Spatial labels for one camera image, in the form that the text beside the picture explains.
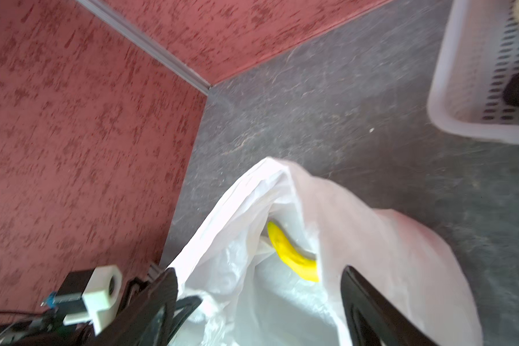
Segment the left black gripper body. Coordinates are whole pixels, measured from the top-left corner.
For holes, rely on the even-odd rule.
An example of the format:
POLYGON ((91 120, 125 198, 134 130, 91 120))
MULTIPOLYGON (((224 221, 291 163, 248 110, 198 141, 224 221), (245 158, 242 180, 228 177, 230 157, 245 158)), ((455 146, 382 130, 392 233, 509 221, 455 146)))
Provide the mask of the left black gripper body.
POLYGON ((0 345, 86 345, 95 338, 93 326, 65 325, 54 311, 0 311, 16 320, 0 324, 0 345))

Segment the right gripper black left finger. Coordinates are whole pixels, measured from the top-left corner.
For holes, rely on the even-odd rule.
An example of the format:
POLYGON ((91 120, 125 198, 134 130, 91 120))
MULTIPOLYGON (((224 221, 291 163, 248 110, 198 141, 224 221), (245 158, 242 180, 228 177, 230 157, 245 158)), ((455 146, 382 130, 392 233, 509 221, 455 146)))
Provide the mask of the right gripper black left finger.
POLYGON ((177 301, 177 276, 166 269, 89 345, 167 345, 177 301))

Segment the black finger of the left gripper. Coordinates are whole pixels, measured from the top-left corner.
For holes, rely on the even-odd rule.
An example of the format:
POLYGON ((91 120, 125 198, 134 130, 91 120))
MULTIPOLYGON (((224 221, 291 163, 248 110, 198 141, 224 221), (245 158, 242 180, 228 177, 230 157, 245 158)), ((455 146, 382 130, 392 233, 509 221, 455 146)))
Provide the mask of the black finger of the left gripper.
POLYGON ((167 334, 168 342, 174 338, 190 315, 201 305, 202 301, 202 298, 199 296, 187 296, 177 300, 172 325, 167 334))

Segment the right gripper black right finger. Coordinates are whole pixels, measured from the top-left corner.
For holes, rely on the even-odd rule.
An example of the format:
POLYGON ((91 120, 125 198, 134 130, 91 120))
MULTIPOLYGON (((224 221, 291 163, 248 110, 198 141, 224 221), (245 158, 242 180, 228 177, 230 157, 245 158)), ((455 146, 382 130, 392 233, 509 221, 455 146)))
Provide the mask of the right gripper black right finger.
POLYGON ((347 266, 340 292, 354 345, 434 345, 354 267, 347 266))

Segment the yellow banana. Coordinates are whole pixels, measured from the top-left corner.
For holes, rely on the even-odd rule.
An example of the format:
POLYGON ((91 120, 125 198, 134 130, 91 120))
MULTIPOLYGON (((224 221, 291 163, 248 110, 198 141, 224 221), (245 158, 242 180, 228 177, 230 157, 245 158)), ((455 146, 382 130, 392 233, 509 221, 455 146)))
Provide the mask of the yellow banana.
POLYGON ((267 231, 272 247, 281 261, 303 280, 318 283, 317 261, 301 254, 273 221, 267 223, 267 231))

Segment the white plastic bag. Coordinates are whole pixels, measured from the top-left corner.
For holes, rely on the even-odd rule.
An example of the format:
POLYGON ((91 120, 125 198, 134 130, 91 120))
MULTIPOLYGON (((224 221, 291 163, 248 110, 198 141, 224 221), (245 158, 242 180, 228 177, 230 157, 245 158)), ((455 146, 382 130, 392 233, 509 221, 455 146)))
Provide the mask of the white plastic bag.
POLYGON ((435 344, 483 343, 468 281, 437 233, 296 163, 266 158, 222 195, 173 260, 180 297, 203 301, 172 344, 351 345, 340 292, 347 266, 435 344), (317 261, 318 283, 281 261, 269 221, 317 261))

